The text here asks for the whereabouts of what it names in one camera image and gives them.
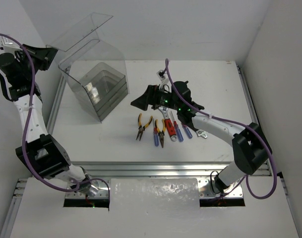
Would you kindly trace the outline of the red handled adjustable wrench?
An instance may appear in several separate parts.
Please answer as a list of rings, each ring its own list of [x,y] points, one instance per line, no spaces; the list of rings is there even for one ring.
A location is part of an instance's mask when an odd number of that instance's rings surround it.
[[[173,126],[173,123],[169,117],[169,109],[166,107],[159,107],[158,110],[162,113],[164,121],[165,121],[165,126],[166,130],[168,131],[168,134],[170,136],[171,141],[175,142],[177,141],[178,137],[175,131],[175,128]]]

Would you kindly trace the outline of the black handled adjustable wrench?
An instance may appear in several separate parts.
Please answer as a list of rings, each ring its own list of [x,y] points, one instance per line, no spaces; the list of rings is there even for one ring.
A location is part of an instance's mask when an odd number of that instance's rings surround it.
[[[208,138],[208,133],[202,129],[194,128],[193,131],[196,133],[197,137],[202,137],[204,139]]]

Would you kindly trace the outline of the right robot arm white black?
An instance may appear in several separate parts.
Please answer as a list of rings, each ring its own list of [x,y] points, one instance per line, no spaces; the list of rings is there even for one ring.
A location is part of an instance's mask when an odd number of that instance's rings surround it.
[[[187,82],[175,82],[171,92],[158,85],[148,85],[146,91],[130,104],[143,111],[149,106],[154,110],[161,107],[175,110],[180,122],[190,129],[204,130],[228,143],[233,149],[234,160],[214,177],[212,183],[220,193],[238,179],[254,174],[272,155],[258,124],[241,125],[209,115],[203,106],[192,100]]]

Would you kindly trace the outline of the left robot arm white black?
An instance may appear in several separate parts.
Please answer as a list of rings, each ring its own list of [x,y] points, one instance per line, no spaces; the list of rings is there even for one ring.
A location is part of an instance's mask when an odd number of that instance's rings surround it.
[[[41,92],[32,79],[32,70],[49,69],[57,50],[28,45],[24,48],[3,45],[0,54],[2,93],[16,106],[26,135],[22,146],[16,148],[16,155],[31,173],[44,181],[60,179],[71,183],[69,192],[88,195],[93,189],[90,178],[83,168],[71,163],[66,150],[48,133],[42,115]]]

